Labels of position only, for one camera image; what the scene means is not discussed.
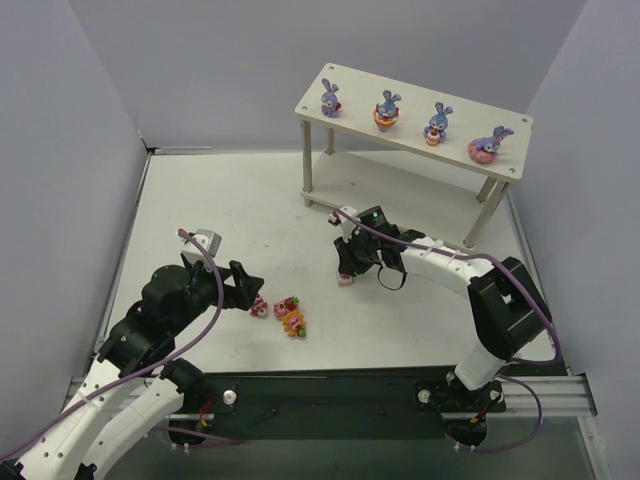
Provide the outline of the purple bunny holding cupcake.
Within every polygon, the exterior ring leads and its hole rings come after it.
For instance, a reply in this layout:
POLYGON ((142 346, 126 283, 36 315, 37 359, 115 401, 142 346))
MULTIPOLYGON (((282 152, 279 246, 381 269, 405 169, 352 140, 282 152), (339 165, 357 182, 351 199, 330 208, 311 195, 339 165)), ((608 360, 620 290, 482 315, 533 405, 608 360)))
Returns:
POLYGON ((445 106, 442 102, 436 102, 435 109, 436 114, 431 117, 423 130, 423 137, 428 146, 437 146, 446 140, 448 116, 453 113, 453 108, 445 106))

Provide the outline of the small purple bunny toy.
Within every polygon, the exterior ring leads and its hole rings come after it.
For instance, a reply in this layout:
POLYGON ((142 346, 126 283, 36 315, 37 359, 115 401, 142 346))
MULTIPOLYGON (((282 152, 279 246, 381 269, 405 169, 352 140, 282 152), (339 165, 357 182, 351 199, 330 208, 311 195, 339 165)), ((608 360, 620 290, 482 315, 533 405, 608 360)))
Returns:
POLYGON ((341 109, 341 103, 336 95, 339 87, 328 78, 322 78, 321 83, 325 88, 325 92, 321 96, 321 112, 326 117, 336 118, 341 109))

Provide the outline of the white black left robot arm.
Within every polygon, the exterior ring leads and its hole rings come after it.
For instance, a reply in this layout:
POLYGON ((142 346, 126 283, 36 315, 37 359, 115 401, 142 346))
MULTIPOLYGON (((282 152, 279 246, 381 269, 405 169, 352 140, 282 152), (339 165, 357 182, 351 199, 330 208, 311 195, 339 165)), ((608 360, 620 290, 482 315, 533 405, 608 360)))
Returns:
POLYGON ((4 479, 101 479, 186 396, 206 400, 203 372, 175 340, 210 307, 247 311, 264 281, 232 261, 157 269, 140 301, 110 330, 61 415, 5 455, 4 479))

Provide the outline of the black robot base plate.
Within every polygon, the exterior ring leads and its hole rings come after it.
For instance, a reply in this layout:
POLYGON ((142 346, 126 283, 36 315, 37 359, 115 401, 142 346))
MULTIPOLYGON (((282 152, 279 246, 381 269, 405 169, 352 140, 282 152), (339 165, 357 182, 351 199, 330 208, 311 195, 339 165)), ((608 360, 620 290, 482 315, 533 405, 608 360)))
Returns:
POLYGON ((501 384, 474 391, 450 367, 208 373, 161 426, 177 445, 257 440, 421 440, 449 425, 481 443, 506 410, 501 384))

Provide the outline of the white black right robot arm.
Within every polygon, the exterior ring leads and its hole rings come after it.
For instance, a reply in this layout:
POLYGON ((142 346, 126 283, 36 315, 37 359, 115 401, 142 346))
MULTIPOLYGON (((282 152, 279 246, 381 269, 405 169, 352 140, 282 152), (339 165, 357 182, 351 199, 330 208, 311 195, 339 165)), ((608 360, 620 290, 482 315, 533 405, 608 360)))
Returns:
POLYGON ((548 366, 561 359, 548 307, 518 259, 461 253, 420 231, 399 229, 379 206, 335 209, 328 223, 341 231, 334 241, 341 277, 388 268, 403 278, 436 282, 469 301, 477 343, 454 369, 467 390, 483 388, 510 364, 548 366))

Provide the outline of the white strawberry cake slice toy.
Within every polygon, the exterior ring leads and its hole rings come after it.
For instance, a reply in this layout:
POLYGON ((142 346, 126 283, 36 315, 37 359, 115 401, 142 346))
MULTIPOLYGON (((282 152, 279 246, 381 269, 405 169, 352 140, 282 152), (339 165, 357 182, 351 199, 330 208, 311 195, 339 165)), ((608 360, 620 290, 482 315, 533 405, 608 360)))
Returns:
POLYGON ((350 274, 336 272, 336 282, 339 287, 350 286, 354 283, 354 277, 350 274))

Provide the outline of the pink bear strawberry toy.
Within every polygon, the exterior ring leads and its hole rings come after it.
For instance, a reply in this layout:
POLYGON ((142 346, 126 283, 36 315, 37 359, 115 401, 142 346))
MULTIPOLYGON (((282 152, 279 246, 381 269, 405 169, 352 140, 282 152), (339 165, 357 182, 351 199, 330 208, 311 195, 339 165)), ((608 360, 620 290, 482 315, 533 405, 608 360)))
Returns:
POLYGON ((250 307, 249 313, 252 317, 255 318, 267 318, 269 315, 268 302, 260 294, 258 294, 250 307))

